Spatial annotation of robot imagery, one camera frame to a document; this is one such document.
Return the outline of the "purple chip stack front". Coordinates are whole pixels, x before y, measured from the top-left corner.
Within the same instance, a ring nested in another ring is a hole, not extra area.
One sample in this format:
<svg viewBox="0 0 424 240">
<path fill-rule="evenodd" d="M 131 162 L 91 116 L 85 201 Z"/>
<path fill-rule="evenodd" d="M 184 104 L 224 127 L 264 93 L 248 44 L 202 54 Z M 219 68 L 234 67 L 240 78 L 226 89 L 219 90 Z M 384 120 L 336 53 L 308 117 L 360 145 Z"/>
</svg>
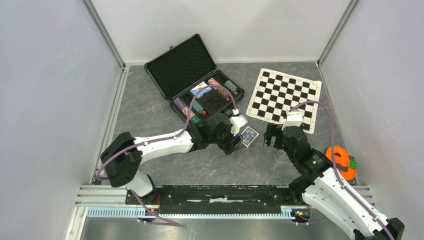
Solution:
<svg viewBox="0 0 424 240">
<path fill-rule="evenodd" d="M 181 111 L 183 111 L 183 109 L 187 107 L 187 105 L 184 103 L 184 101 L 181 100 L 179 97 L 175 98 L 173 100 L 173 102 L 178 107 L 178 109 L 181 110 Z"/>
</svg>

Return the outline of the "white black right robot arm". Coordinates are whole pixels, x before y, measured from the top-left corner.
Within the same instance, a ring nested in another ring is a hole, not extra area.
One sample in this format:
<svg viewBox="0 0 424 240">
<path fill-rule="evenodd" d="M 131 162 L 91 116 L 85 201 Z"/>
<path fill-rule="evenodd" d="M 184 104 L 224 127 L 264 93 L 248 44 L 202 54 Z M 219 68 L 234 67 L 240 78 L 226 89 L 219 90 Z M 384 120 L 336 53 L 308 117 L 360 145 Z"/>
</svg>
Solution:
<svg viewBox="0 0 424 240">
<path fill-rule="evenodd" d="M 338 177 L 333 163 L 321 151 L 311 147 L 299 126 L 283 127 L 269 123 L 264 145 L 283 150 L 301 174 L 289 184 L 289 199 L 319 210 L 351 240 L 400 240 L 405 225 L 388 218 L 362 197 L 345 179 Z"/>
</svg>

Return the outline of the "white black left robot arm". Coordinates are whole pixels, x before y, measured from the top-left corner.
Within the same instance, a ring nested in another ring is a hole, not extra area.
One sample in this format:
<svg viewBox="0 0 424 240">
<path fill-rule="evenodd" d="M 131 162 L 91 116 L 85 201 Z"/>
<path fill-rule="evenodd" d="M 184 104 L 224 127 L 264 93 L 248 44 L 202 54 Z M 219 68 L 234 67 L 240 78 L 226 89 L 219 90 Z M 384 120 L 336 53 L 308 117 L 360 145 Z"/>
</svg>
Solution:
<svg viewBox="0 0 424 240">
<path fill-rule="evenodd" d="M 230 155 L 241 143 L 240 130 L 247 122 L 241 114 L 217 113 L 204 123 L 188 124 L 168 134 L 135 137 L 123 132 L 100 155 L 102 165 L 96 178 L 109 181 L 113 188 L 125 187 L 145 204 L 151 204 L 157 198 L 157 190 L 150 176 L 139 170 L 141 164 L 171 154 L 203 150 L 209 145 L 217 145 Z"/>
</svg>

